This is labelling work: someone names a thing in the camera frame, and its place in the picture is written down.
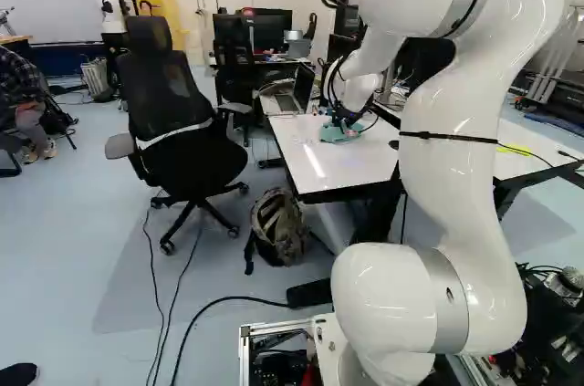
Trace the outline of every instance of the chair armrest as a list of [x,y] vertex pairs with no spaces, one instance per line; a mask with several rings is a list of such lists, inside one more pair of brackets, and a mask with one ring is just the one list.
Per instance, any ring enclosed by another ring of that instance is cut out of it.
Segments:
[[243,103],[224,103],[217,106],[218,110],[230,110],[239,114],[249,114],[253,108]]
[[134,139],[129,133],[119,133],[108,138],[105,150],[109,160],[125,158],[134,153]]

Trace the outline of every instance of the shoe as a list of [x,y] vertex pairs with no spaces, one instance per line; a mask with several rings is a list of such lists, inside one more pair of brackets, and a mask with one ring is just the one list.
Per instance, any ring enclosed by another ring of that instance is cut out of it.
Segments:
[[33,162],[38,161],[38,153],[37,151],[27,151],[22,158],[22,162],[24,164],[32,164]]
[[55,140],[48,139],[48,146],[46,149],[43,150],[43,158],[46,160],[50,160],[57,156],[57,144]]
[[34,363],[17,363],[0,370],[0,384],[3,386],[28,386],[38,376],[38,366]]

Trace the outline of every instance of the yellow cabinet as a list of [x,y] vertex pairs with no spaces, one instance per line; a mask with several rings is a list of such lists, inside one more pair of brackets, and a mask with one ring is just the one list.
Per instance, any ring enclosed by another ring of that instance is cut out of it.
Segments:
[[171,28],[172,49],[184,50],[184,32],[181,29],[179,7],[176,0],[136,0],[140,15],[164,16]]

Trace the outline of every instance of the green object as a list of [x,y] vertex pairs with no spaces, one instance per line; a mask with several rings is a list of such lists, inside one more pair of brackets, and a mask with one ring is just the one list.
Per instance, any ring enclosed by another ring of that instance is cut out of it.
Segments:
[[340,128],[329,121],[320,128],[320,140],[333,144],[351,141],[360,137],[362,130],[363,126],[358,123],[353,124],[350,128]]

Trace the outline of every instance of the floor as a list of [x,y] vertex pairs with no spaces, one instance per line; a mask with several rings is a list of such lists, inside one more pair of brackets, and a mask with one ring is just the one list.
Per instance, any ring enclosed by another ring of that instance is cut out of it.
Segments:
[[[202,69],[195,77],[212,98],[213,80]],[[79,117],[74,136],[78,150],[59,140],[54,160],[0,180],[0,365],[37,363],[42,370],[39,386],[142,385],[161,323],[151,292],[148,244],[141,233],[149,198],[156,191],[136,178],[128,162],[109,162],[103,155],[107,138],[126,130],[126,115],[113,103],[74,105],[81,97],[72,93],[59,98],[69,103],[63,106],[66,111]],[[504,113],[584,151],[581,138],[526,122],[510,108]],[[276,154],[267,136],[257,134],[244,172],[252,186],[249,196],[235,193],[214,201],[247,230],[255,197],[285,183],[281,171],[260,172],[253,165],[254,158],[265,158],[268,150]],[[584,268],[583,207],[584,192],[563,180],[522,192],[503,222],[517,259]],[[151,210],[147,229],[154,241],[179,211]],[[406,239],[421,234],[415,212],[414,205],[409,207]],[[400,223],[396,217],[395,224]],[[272,268],[256,257],[254,274],[245,276],[246,234],[229,239],[214,221],[199,214],[192,215],[175,240],[176,256],[154,250],[163,310],[190,248],[197,247],[173,315],[160,385],[169,384],[187,323],[202,305],[226,295],[283,300],[287,287],[327,275],[332,263],[315,245],[300,266]],[[329,306],[302,311],[240,302],[218,306],[193,330],[177,384],[236,384],[241,324],[326,311]]]

